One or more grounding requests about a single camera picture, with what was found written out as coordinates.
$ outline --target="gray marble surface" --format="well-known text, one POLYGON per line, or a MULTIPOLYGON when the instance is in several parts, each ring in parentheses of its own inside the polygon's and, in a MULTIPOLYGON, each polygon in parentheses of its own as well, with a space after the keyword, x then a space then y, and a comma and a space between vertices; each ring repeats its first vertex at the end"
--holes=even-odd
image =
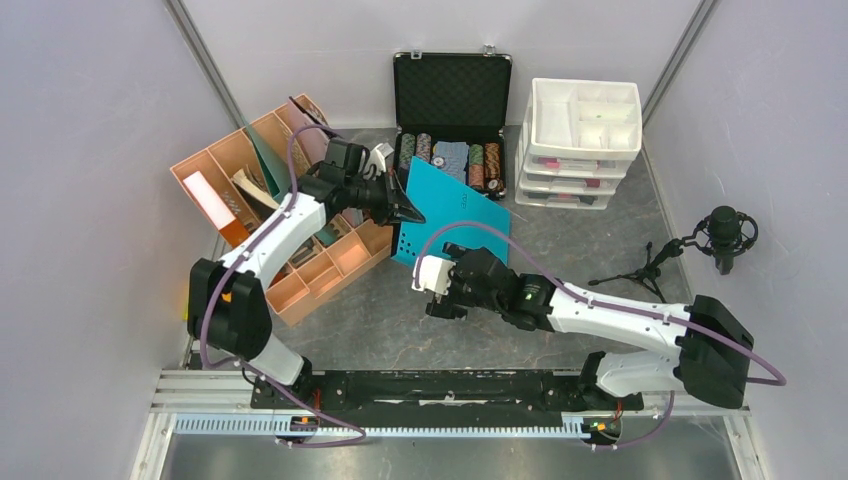
MULTIPOLYGON (((349 130, 346 138, 368 147, 390 141, 394 129, 349 130)), ((514 185, 513 160, 518 127, 505 131, 509 150, 507 185, 514 185)), ((630 167, 610 206, 580 211, 517 205, 511 193, 501 205, 512 213, 511 236, 565 281, 589 280, 635 270, 645 261, 644 245, 669 240, 648 169, 639 158, 630 167)), ((510 251, 509 266, 531 272, 510 251)), ((669 302, 691 298, 676 260, 662 269, 659 284, 669 302)), ((586 355, 634 348, 581 334, 525 332, 492 312, 475 309, 463 320, 428 317, 429 295, 410 288, 411 269, 385 260, 365 273, 300 324, 278 322, 275 334, 309 358, 315 369, 424 368, 580 368, 586 355)), ((647 290, 626 280, 594 291, 655 301, 647 290)))

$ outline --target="wooden organizer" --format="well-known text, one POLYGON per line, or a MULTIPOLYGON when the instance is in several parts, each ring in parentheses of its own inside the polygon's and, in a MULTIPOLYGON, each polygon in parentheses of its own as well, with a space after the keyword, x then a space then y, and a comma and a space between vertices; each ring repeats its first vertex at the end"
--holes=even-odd
MULTIPOLYGON (((301 105, 314 105, 306 95, 295 98, 301 105)), ((283 105, 251 123, 283 161, 292 136, 291 128, 284 121, 288 118, 288 108, 288 105, 283 105)), ((298 175, 302 175, 311 165, 297 142, 293 148, 293 158, 298 175)), ((230 180, 240 169, 247 169, 255 178, 262 178, 259 159, 243 128, 174 165, 171 173, 200 208, 183 181, 189 175, 201 172, 236 219, 253 232, 261 223, 259 217, 230 180)), ((299 323, 391 253, 391 227, 378 227, 368 220, 352 228, 341 216, 333 218, 331 223, 341 233, 338 240, 330 246, 324 246, 312 237, 314 254, 298 265, 286 263, 281 270, 282 275, 278 275, 278 280, 265 292, 271 308, 289 325, 299 323)), ((233 247, 240 243, 233 239, 227 241, 233 247)))

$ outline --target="blue folder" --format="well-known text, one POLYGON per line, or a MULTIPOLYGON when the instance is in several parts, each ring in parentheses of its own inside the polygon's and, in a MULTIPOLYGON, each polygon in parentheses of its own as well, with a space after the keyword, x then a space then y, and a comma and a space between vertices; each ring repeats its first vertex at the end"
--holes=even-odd
POLYGON ((427 221, 401 223, 394 260, 412 267, 420 255, 448 258, 442 253, 442 246, 451 242, 466 248, 486 247, 507 263, 509 245, 473 227, 459 227, 442 234, 428 252, 422 252, 421 248, 436 230, 463 220, 490 225, 509 236, 509 211, 418 157, 412 157, 406 194, 427 221))

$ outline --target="white wall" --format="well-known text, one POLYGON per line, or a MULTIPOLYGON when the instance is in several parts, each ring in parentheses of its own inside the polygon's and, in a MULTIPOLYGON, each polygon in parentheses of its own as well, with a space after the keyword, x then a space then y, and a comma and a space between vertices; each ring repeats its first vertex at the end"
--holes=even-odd
POLYGON ((724 203, 760 223, 729 276, 694 251, 685 269, 788 377, 748 389, 780 479, 848 477, 846 19, 844 0, 721 2, 646 130, 675 233, 724 203))
POLYGON ((168 166, 230 128, 161 2, 2 10, 0 478, 126 478, 214 238, 168 166))
POLYGON ((308 92, 338 127, 393 127, 392 56, 513 56, 507 123, 534 77, 636 82, 647 100, 698 0, 186 0, 244 115, 308 92))

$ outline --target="black bellows cover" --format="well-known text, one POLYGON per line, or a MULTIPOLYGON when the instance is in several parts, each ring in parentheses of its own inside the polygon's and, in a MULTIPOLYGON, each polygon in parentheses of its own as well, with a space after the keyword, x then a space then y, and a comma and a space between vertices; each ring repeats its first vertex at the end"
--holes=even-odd
POLYGON ((507 55, 424 53, 394 59, 395 112, 406 129, 494 130, 506 120, 512 59, 507 55))

